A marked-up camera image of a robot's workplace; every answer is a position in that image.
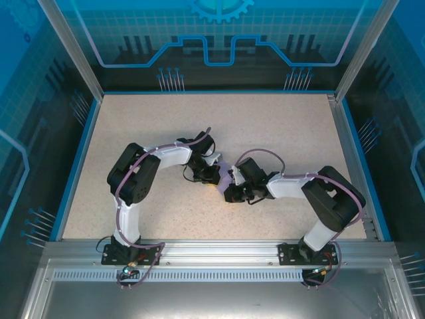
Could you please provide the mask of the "purple paper sheet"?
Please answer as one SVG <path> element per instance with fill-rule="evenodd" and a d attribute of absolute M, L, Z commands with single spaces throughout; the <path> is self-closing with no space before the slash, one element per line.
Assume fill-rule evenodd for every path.
<path fill-rule="evenodd" d="M 218 162 L 220 180 L 216 189 L 221 195 L 228 189 L 229 185 L 234 183 L 233 171 L 236 169 L 234 165 L 230 165 L 223 159 Z"/>

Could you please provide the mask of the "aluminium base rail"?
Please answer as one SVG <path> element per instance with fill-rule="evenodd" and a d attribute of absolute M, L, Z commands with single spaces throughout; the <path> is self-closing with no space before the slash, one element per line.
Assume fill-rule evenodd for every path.
<path fill-rule="evenodd" d="M 400 260 L 392 242 L 339 241 L 338 259 L 343 268 L 398 267 Z M 167 241 L 160 259 L 162 268 L 276 268 L 279 241 Z M 93 268 L 101 254 L 94 240 L 49 242 L 40 265 Z"/>

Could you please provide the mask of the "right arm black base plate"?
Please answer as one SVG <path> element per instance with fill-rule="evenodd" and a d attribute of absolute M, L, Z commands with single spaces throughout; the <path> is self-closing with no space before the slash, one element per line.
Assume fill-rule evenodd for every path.
<path fill-rule="evenodd" d="M 325 266 L 338 265 L 337 249 L 333 244 L 325 245 L 320 251 L 298 244 L 282 243 L 277 246 L 280 266 Z"/>

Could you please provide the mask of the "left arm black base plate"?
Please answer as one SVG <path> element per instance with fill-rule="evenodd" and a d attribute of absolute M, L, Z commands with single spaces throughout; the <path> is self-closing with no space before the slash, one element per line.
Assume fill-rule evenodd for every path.
<path fill-rule="evenodd" d="M 138 249 L 135 247 L 125 247 L 107 244 L 102 252 L 101 264 L 125 266 L 130 262 L 137 262 L 141 266 L 149 266 L 159 252 L 158 248 Z"/>

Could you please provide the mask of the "aluminium side rail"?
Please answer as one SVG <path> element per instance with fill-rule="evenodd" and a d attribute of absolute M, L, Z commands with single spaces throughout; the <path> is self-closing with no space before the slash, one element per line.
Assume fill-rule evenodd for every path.
<path fill-rule="evenodd" d="M 380 229 L 376 225 L 375 206 L 367 185 L 367 180 L 363 172 L 359 153 L 355 144 L 354 137 L 349 127 L 348 119 L 342 104 L 336 101 L 336 97 L 332 94 L 327 95 L 331 113 L 334 119 L 335 127 L 339 136 L 341 149 L 345 158 L 348 174 L 351 184 L 363 195 L 366 200 L 362 224 L 365 230 L 366 239 L 369 241 L 380 241 Z"/>

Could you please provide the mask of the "aluminium frame post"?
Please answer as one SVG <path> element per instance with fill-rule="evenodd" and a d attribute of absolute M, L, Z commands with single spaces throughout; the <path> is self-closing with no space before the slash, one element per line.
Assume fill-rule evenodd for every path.
<path fill-rule="evenodd" d="M 396 6 L 400 0 L 382 0 L 382 3 L 375 14 L 365 36 L 363 37 L 358 49 L 356 50 L 353 59 L 349 63 L 336 91 L 336 103 L 342 103 L 345 95 L 348 93 L 351 85 L 354 83 L 359 71 L 364 65 L 370 52 L 376 45 L 382 31 L 386 27 L 389 19 L 391 18 Z"/>
<path fill-rule="evenodd" d="M 44 11 L 44 14 L 51 23 L 73 63 L 77 67 L 81 77 L 85 81 L 93 97 L 98 102 L 102 102 L 104 91 L 102 90 L 96 75 L 94 74 L 88 60 L 86 59 L 80 45 L 78 44 L 76 37 L 66 22 L 64 15 L 56 4 L 56 1 L 37 0 L 37 2 Z"/>

